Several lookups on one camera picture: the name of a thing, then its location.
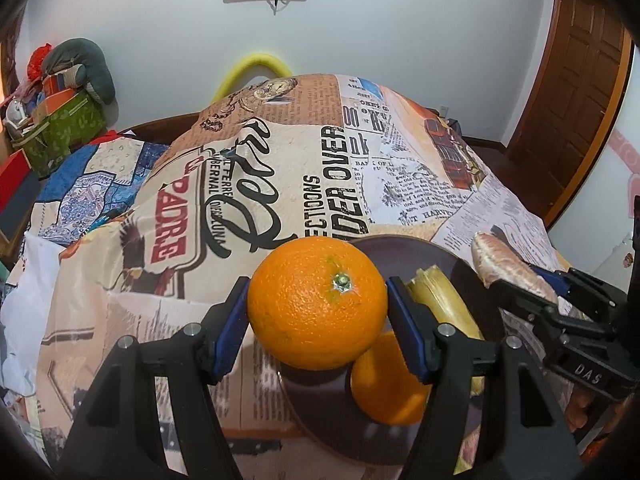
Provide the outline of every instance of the brown wooden door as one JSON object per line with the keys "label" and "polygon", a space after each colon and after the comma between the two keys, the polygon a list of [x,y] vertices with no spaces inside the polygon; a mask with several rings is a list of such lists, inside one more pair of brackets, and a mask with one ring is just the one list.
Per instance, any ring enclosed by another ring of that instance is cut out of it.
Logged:
{"label": "brown wooden door", "polygon": [[[551,44],[547,42],[548,62],[541,66],[537,95],[532,95],[508,150],[509,158],[531,175],[539,189],[536,200],[524,205],[546,224],[550,210],[561,210],[559,199],[571,198],[563,193],[569,187],[574,188],[572,193],[577,190],[606,140],[608,128],[598,138],[596,134],[620,80],[628,36],[602,0],[560,0],[559,6],[556,0],[554,14],[555,35],[550,36]],[[612,108],[613,117],[617,103]],[[595,142],[599,145],[585,168],[585,156]],[[584,175],[576,184],[578,170]]]}

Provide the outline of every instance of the white fabric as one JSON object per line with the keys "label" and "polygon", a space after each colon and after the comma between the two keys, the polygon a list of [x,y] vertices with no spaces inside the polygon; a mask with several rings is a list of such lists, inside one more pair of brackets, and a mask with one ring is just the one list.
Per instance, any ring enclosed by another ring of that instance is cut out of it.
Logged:
{"label": "white fabric", "polygon": [[58,255],[64,247],[30,232],[24,238],[24,274],[0,308],[0,323],[4,327],[0,347],[5,347],[0,356],[0,384],[22,396],[30,396],[35,393],[38,351],[60,268]]}

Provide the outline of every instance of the yellow tube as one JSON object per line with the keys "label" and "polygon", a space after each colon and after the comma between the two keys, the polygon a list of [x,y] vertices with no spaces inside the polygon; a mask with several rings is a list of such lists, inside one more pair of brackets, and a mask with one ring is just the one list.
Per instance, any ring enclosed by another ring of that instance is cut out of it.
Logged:
{"label": "yellow tube", "polygon": [[223,97],[231,94],[231,89],[234,86],[236,80],[252,66],[262,65],[270,69],[276,77],[291,77],[293,72],[287,65],[281,62],[277,57],[271,54],[249,54],[244,56],[236,65],[226,74],[225,78],[220,83],[216,94],[213,96],[211,103],[222,99]]}

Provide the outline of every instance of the door frame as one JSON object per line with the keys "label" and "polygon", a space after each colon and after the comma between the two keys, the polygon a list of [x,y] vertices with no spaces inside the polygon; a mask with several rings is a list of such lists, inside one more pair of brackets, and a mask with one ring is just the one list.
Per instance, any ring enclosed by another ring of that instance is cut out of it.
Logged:
{"label": "door frame", "polygon": [[[542,59],[540,60],[540,67],[531,88],[529,98],[527,99],[527,104],[522,111],[522,115],[520,116],[520,120],[518,121],[518,125],[516,126],[513,137],[511,137],[509,145],[507,146],[507,157],[513,155],[514,151],[516,150],[516,144],[523,133],[524,126],[529,119],[529,115],[531,114],[534,102],[536,101],[536,99],[538,98],[538,94],[540,93],[542,79],[548,67],[549,58],[551,57],[551,49],[556,38],[556,31],[558,30],[558,17],[560,15],[561,1],[562,0],[554,0],[554,6],[551,13],[551,23],[549,26],[548,35],[546,37],[545,49],[542,54]],[[594,166],[598,156],[600,155],[600,152],[606,145],[607,139],[609,139],[609,134],[613,129],[614,123],[618,116],[618,111],[620,110],[620,105],[622,104],[622,100],[625,95],[626,83],[631,71],[631,60],[633,57],[633,51],[634,48],[633,41],[631,40],[631,35],[629,34],[628,30],[625,29],[622,41],[622,53],[620,55],[620,66],[618,68],[618,74],[616,75],[616,80],[614,82],[611,98],[609,99],[609,104],[604,111],[602,121],[600,122],[600,126],[598,127],[596,134],[591,141],[589,149],[584,155],[584,158],[578,166],[578,169],[575,171],[574,176],[572,176],[571,180],[566,185],[561,195],[554,202],[549,212],[543,218],[546,229],[551,228],[551,226],[564,212],[565,208],[567,208],[574,196],[578,193],[580,187],[586,180],[588,174],[591,171],[591,168]]]}

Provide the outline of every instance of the orange fruit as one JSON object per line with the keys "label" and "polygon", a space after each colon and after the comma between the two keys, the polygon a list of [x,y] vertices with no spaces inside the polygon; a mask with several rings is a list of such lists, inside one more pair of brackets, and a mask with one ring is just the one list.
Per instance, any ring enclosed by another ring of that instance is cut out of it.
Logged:
{"label": "orange fruit", "polygon": [[393,331],[383,333],[351,369],[351,395],[373,420],[390,426],[422,420],[431,385],[406,367]]}
{"label": "orange fruit", "polygon": [[347,242],[312,236],[271,251],[255,270],[247,313],[267,352],[287,365],[329,370],[376,340],[386,286],[367,256]]}

